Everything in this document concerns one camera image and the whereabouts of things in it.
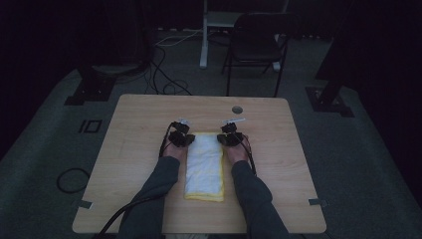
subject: black chair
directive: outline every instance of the black chair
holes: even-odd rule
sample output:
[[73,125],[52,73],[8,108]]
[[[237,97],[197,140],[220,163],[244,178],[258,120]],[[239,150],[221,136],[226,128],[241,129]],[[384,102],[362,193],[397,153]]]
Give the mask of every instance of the black chair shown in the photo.
[[241,15],[230,38],[222,74],[229,68],[226,96],[230,92],[232,67],[266,67],[280,62],[274,97],[277,96],[285,64],[288,42],[298,33],[300,17],[291,13],[246,13]]

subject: floor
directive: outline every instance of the floor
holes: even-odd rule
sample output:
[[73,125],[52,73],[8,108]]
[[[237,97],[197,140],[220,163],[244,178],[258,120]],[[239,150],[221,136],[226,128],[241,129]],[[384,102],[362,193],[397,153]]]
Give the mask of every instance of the floor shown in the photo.
[[[168,35],[187,33],[160,33]],[[221,67],[227,48],[210,44],[208,67],[199,68],[201,41],[192,37],[177,43],[166,41],[165,51],[156,50],[154,63],[172,81],[195,96],[224,96],[226,75]],[[293,238],[422,238],[422,211],[398,172],[382,138],[359,101],[358,94],[344,88],[340,96],[354,118],[313,111],[305,87],[323,88],[315,80],[330,42],[302,39],[291,42],[279,90],[290,103],[318,197],[326,201],[322,211],[327,233],[292,235]],[[126,67],[98,66],[115,73]],[[107,102],[64,106],[81,77],[73,71],[63,78],[39,108],[31,123],[0,161],[0,238],[92,238],[72,230],[83,192],[67,194],[56,186],[69,168],[90,172],[96,162],[113,110],[122,94],[187,95],[167,86],[155,68],[131,77],[120,77]],[[257,69],[233,72],[231,96],[270,97],[277,73],[262,75]],[[80,131],[84,120],[101,120],[98,132]],[[87,183],[80,171],[61,180],[67,188]]]

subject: folded towel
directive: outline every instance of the folded towel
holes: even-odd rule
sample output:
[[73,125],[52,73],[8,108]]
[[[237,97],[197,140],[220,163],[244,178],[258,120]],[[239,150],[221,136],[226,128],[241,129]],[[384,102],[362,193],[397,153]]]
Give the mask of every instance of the folded towel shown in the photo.
[[221,202],[224,199],[223,149],[217,132],[195,132],[187,153],[184,197]]

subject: desk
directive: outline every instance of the desk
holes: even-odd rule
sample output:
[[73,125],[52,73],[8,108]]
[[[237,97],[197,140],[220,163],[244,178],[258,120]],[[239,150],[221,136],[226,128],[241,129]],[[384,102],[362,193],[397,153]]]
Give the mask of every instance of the desk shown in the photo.
[[[240,106],[240,115],[232,113]],[[190,132],[220,131],[222,120],[242,117],[238,131],[249,136],[258,176],[273,193],[273,204],[291,233],[321,233],[325,222],[289,104],[283,99],[139,96],[120,97],[105,135],[73,228],[99,232],[111,216],[139,191],[154,168],[168,125],[192,122]],[[224,158],[224,202],[183,198],[186,163],[166,197],[163,233],[245,233],[231,166]],[[117,232],[121,216],[108,232]]]

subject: black wire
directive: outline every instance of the black wire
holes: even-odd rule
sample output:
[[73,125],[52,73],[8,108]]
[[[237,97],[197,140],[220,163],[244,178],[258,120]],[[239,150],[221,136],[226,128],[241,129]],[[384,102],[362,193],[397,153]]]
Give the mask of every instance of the black wire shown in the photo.
[[166,145],[166,146],[165,146],[165,148],[164,148],[164,150],[165,150],[166,148],[168,148],[171,144],[172,144],[172,142],[170,142],[168,145]]
[[173,126],[173,123],[171,122],[170,125],[167,128],[167,131],[165,132],[164,139],[162,140],[161,147],[159,148],[159,157],[162,157],[162,154],[164,153],[167,146],[165,143],[167,142],[168,133],[170,132],[170,128]]
[[[166,91],[165,91],[165,89],[167,89],[171,84],[173,84],[173,85],[175,85],[175,86],[177,86],[177,87],[179,87],[180,89],[182,89],[181,91],[179,91],[179,92],[176,92],[175,91],[175,87],[174,86],[172,86],[172,88],[174,89],[174,91],[173,91],[173,93],[174,94],[178,94],[178,93],[181,93],[181,92],[186,92],[188,95],[190,95],[190,96],[192,96],[192,94],[187,90],[187,87],[188,87],[188,84],[186,83],[186,82],[184,82],[184,81],[181,81],[181,80],[171,80],[161,69],[160,69],[160,66],[161,66],[161,64],[163,63],[163,61],[164,61],[164,59],[165,59],[165,51],[164,51],[164,49],[162,49],[162,48],[160,48],[160,47],[157,47],[156,46],[156,48],[158,49],[158,50],[160,50],[161,52],[162,52],[162,54],[163,54],[163,57],[161,58],[161,60],[159,61],[159,63],[158,64],[155,64],[154,62],[151,62],[152,63],[152,65],[155,67],[155,70],[154,70],[154,74],[153,74],[153,76],[152,76],[152,88],[155,90],[155,93],[157,94],[157,95],[168,95],[167,93],[166,93]],[[166,84],[165,86],[164,86],[164,88],[163,88],[163,90],[162,90],[162,92],[160,92],[159,90],[158,90],[158,87],[157,87],[157,84],[156,84],[156,81],[155,81],[155,79],[156,79],[156,74],[157,73],[161,73],[162,74],[162,76],[164,76],[164,78],[165,79],[167,79],[167,81],[169,81],[170,83],[168,83],[168,84]],[[178,84],[177,82],[183,82],[185,85],[186,85],[186,87],[183,87],[183,86],[181,86],[180,84]]]
[[149,84],[150,84],[150,82],[151,82],[151,78],[152,78],[152,68],[151,68],[151,64],[149,64],[149,77],[147,78],[146,77],[146,74],[143,76],[143,78],[145,79],[145,82],[146,82],[146,88],[145,88],[145,91],[143,92],[143,94],[145,95],[146,94],[146,92],[148,91],[148,89],[149,89]]
[[120,73],[104,73],[101,72],[99,70],[96,70],[97,74],[99,74],[100,76],[104,76],[104,77],[115,77],[115,78],[119,78],[119,77],[132,77],[132,76],[137,76],[141,73],[144,73],[145,70],[148,68],[149,66],[149,62],[142,62],[139,64],[139,66],[133,68],[133,69],[129,69]]
[[238,139],[238,141],[240,142],[240,144],[242,144],[242,146],[245,148],[246,152],[248,153],[248,157],[249,157],[249,161],[251,162],[251,167],[252,167],[252,172],[254,173],[254,175],[257,175],[257,169],[255,168],[255,163],[254,163],[254,158],[252,157],[252,148],[251,148],[251,144],[249,143],[249,140],[247,137],[244,136],[244,138],[246,139],[246,141],[248,142],[249,145],[249,150],[246,147],[246,145],[242,142],[241,139],[239,139],[235,133],[233,133],[233,135],[236,137],[236,139]]
[[155,200],[155,199],[158,199],[158,198],[161,198],[161,197],[164,197],[165,196],[165,194],[162,194],[162,195],[158,195],[158,196],[153,196],[153,197],[147,197],[147,198],[143,198],[143,199],[139,199],[139,200],[137,200],[137,201],[134,201],[134,202],[130,202],[130,203],[128,203],[128,204],[126,204],[126,205],[124,205],[121,209],[119,209],[112,217],[111,217],[111,219],[105,224],[105,226],[103,227],[103,229],[102,229],[102,231],[95,237],[95,239],[101,239],[102,237],[104,237],[105,236],[105,234],[106,234],[106,231],[111,227],[111,225],[114,223],[114,221],[115,221],[115,219],[117,219],[117,217],[121,214],[121,213],[123,213],[124,211],[126,211],[126,210],[128,210],[128,209],[130,209],[130,208],[132,208],[132,207],[134,207],[134,206],[136,206],[136,205],[138,205],[138,204],[140,204],[140,203],[143,203],[143,202],[147,202],[147,201],[151,201],[151,200]]
[[327,231],[324,232],[325,235],[327,235],[329,237],[329,239],[334,239],[331,234],[329,234]]
[[87,188],[87,186],[86,186],[86,185],[85,185],[85,186],[83,186],[83,187],[81,187],[81,188],[74,189],[74,190],[68,190],[68,189],[63,188],[63,187],[62,187],[62,185],[61,185],[61,180],[62,180],[62,177],[63,177],[66,173],[68,173],[68,172],[70,172],[70,171],[81,171],[81,172],[83,172],[83,173],[84,173],[84,175],[86,175],[86,176],[87,176],[87,178],[90,178],[90,174],[89,174],[87,171],[85,171],[84,169],[79,168],[79,167],[73,167],[73,168],[70,168],[70,169],[68,169],[68,170],[66,170],[66,171],[64,171],[64,172],[62,172],[62,173],[60,173],[60,175],[59,175],[59,176],[57,177],[57,179],[56,179],[56,186],[57,186],[57,188],[59,188],[59,190],[60,190],[60,191],[62,191],[62,192],[64,192],[64,193],[68,193],[68,194],[77,193],[77,192],[80,192],[80,191],[84,190],[85,188]]
[[147,68],[143,71],[143,74],[142,75],[140,75],[140,76],[138,76],[138,77],[136,77],[136,78],[133,78],[133,79],[129,79],[129,80],[126,80],[126,79],[117,79],[116,80],[116,84],[127,84],[127,83],[131,83],[131,82],[134,82],[134,81],[136,81],[136,80],[138,80],[138,79],[140,79],[140,78],[142,78],[142,77],[146,77],[146,74],[147,73],[150,73],[150,70],[151,70],[151,64],[149,64],[148,63],[148,66],[147,66]]

